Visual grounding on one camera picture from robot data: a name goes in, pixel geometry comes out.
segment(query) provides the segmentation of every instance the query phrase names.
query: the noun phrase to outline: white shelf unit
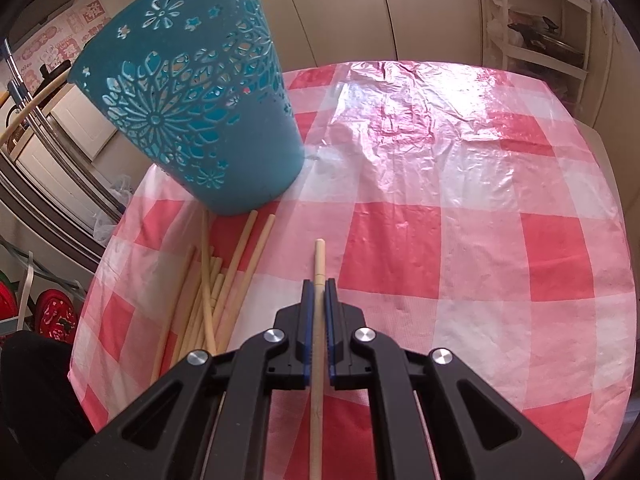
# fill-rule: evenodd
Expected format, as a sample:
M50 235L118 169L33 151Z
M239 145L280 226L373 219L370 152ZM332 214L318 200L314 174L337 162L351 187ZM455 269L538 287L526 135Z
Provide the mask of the white shelf unit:
M522 61L527 61L531 63L535 63L541 66L545 66L551 68L553 70L557 70L558 72L567 74L573 78L576 78L580 81L578 86L578 92L576 97L576 104L580 102L582 98L582 92L584 90L584 80L588 74L588 63L589 63L589 53L591 48L591 0L562 0L563 2L568 2L573 6L583 10L586 16L586 37L584 41L584 63L582 67L576 67L570 65L568 63L562 62L559 59L556 59L551 56L546 56L545 54L540 54L539 52L529 50L526 48L521 48L509 44L508 41L508 27L509 27L509 0L500 0L497 4L495 4L499 9L499 18L502 25L502 40L491 37L487 34L486 30L483 33L483 37L485 41L490 41L493 43L502 53L502 69L507 70L508 67L508 59L519 59ZM488 20L491 19L489 13L483 12L484 15L484 26L488 23Z

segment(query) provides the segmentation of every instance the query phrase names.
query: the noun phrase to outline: plastic bag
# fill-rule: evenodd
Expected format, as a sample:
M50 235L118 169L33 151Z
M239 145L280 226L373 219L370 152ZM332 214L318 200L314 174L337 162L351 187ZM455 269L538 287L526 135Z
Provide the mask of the plastic bag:
M113 181L113 184L111 184L109 192L116 197L122 205L129 205L133 194L131 177L129 175L120 175ZM113 220L109 218L104 211L99 211L94 215L94 218L94 240L105 246L111 239L111 235L113 235L113 231L116 229L116 224L113 223Z

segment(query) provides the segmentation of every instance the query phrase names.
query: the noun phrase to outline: black cloth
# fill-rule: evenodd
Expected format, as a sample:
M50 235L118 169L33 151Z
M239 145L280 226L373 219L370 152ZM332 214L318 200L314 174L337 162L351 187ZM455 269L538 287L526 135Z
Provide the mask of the black cloth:
M66 378L71 348L22 331L7 338L0 354L4 419L46 480L95 434Z

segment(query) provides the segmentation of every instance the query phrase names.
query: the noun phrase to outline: plastic sheet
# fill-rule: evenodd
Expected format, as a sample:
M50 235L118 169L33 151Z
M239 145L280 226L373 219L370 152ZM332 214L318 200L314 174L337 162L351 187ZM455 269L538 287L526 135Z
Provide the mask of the plastic sheet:
M592 478L626 407L636 300L622 216L571 116L538 80L463 65L360 62L285 81L305 165L260 211L248 253L268 213L276 223L231 347L299 300L322 237L327 276L369 326L411 350L451 348ZM111 239L70 372L96 428L148 386L198 214L152 167ZM226 264L244 220L212 227ZM328 388L324 403L324 477L373 478L366 394ZM306 392L274 395L266 478L307 478L306 406Z

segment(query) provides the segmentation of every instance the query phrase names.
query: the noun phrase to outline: table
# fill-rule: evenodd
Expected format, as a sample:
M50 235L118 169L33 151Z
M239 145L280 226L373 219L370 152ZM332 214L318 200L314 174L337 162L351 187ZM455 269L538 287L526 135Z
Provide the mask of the table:
M260 210L250 247L268 213L276 225L230 347L299 300L323 237L327 276L369 326L452 349L592 478L630 391L636 300L623 220L571 116L542 82L455 64L354 62L285 81L306 161ZM151 167L107 247L69 373L96 429L148 387L200 211ZM245 218L212 226L225 263ZM325 394L324 477L373 478L366 394ZM307 392L274 394L265 478L306 478L307 417Z

